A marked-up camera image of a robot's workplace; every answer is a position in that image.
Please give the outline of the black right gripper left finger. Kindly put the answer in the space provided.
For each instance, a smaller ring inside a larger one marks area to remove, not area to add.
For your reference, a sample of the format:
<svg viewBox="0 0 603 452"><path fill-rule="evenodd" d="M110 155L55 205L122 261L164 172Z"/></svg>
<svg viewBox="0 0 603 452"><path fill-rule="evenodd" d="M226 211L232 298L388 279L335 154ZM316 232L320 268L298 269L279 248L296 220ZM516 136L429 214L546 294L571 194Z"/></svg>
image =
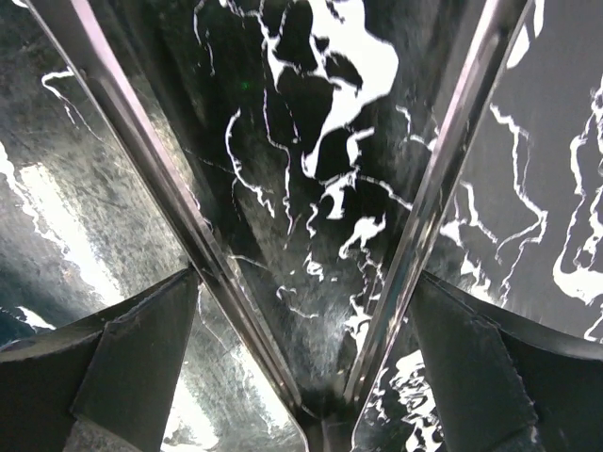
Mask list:
<svg viewBox="0 0 603 452"><path fill-rule="evenodd" d="M1 349L1 448L60 451L76 422L160 449L196 310L185 268L141 293Z"/></svg>

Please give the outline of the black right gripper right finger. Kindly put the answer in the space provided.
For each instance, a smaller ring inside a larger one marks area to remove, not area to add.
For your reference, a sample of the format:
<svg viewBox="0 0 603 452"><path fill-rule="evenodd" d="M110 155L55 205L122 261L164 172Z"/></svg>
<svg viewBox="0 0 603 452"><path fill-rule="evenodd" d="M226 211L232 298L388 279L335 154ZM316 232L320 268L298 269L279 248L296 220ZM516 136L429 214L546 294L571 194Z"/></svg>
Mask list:
<svg viewBox="0 0 603 452"><path fill-rule="evenodd" d="M410 304L449 451L599 451L602 346L431 273Z"/></svg>

